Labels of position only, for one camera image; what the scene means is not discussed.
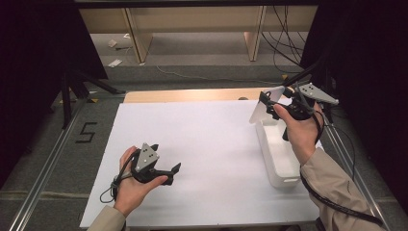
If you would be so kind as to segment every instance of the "white table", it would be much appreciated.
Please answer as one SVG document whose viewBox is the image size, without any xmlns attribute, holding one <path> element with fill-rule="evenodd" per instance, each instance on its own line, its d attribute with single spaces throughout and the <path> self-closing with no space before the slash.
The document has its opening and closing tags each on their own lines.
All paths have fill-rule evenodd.
<svg viewBox="0 0 408 231">
<path fill-rule="evenodd" d="M 118 174 L 123 151 L 143 142 L 159 145 L 156 169 L 182 165 L 172 186 L 151 192 L 127 218 L 130 227 L 231 227 L 315 220 L 319 210 L 302 184 L 284 190 L 269 183 L 255 127 L 248 122 L 256 103 L 121 104 L 80 226 L 89 227 L 106 205 L 99 196 Z"/>
</svg>

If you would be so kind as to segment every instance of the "beige sleeve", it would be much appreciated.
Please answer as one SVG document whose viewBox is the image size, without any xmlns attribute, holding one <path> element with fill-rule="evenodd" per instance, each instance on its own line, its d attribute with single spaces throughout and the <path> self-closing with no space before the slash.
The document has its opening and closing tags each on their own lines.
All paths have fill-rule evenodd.
<svg viewBox="0 0 408 231">
<path fill-rule="evenodd" d="M 120 231 L 125 223 L 125 216 L 118 210 L 105 206 L 93 221 L 89 231 Z"/>
<path fill-rule="evenodd" d="M 322 149 L 317 148 L 300 171 L 309 186 L 320 196 L 348 209 L 371 215 L 368 202 L 354 182 Z M 375 223 L 335 211 L 312 195 L 310 197 L 319 207 L 320 219 L 326 230 L 383 230 Z"/>
</svg>

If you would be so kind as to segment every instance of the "floor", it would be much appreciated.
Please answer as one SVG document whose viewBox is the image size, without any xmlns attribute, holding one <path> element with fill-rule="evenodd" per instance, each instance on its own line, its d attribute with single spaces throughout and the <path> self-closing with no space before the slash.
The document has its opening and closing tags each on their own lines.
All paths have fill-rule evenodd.
<svg viewBox="0 0 408 231">
<path fill-rule="evenodd" d="M 277 39 L 280 33 L 266 33 L 265 36 L 275 45 L 270 36 Z M 129 48 L 131 42 L 124 35 L 91 37 L 111 83 L 123 90 L 266 87 L 279 82 L 282 75 L 293 75 L 292 72 L 300 69 L 287 59 L 273 55 L 272 48 L 264 38 L 261 38 L 257 61 L 250 62 L 241 33 L 155 34 L 143 64 L 135 61 L 133 49 Z M 302 48 L 307 33 L 291 33 L 290 37 L 296 47 Z M 111 39 L 117 42 L 115 47 L 108 46 Z M 293 60 L 298 56 L 289 47 L 279 45 L 278 48 Z M 122 63 L 117 67 L 108 67 L 116 59 L 122 60 Z M 145 76 L 135 75 L 132 71 L 144 71 L 141 73 Z M 175 78 L 178 78 L 177 82 L 183 78 L 186 83 L 175 85 L 171 82 Z M 215 83 L 212 78 L 225 80 Z M 243 78 L 247 78 L 246 82 L 236 81 Z M 54 113 L 43 121 L 32 142 L 32 151 L 21 158 L 0 191 L 0 230 L 8 230 L 14 218 L 18 217 L 25 198 L 33 193 L 31 190 L 38 184 L 36 181 L 47 165 L 50 167 L 49 174 L 44 177 L 42 188 L 39 189 L 38 202 L 26 216 L 29 219 L 22 222 L 22 227 L 27 230 L 80 230 L 79 222 L 102 158 L 101 153 L 109 138 L 117 107 L 123 101 L 123 95 L 110 95 L 94 86 L 89 86 L 89 89 L 98 91 L 90 97 L 95 98 L 93 101 L 75 101 L 75 96 L 71 95 L 76 116 L 68 133 L 61 129 L 63 108 L 60 98 L 55 100 L 52 106 Z M 341 108 L 333 110 L 333 119 L 342 130 L 327 129 L 322 137 L 323 144 L 328 143 L 327 148 L 331 149 L 332 157 L 344 167 L 347 167 L 346 162 L 338 153 L 343 152 L 345 156 L 355 153 L 356 178 L 361 179 L 362 191 L 379 208 L 389 230 L 407 230 L 407 215 L 367 159 L 364 146 Z M 91 141 L 83 143 L 81 141 L 89 140 L 89 135 L 83 134 L 86 126 L 92 129 L 95 136 L 92 136 Z M 333 141 L 334 136 L 329 131 L 340 131 L 338 137 L 344 149 L 338 150 L 330 144 L 339 141 Z M 56 148 L 56 143 L 63 148 Z M 302 230 L 316 230 L 312 223 L 301 224 L 300 227 Z"/>
</svg>

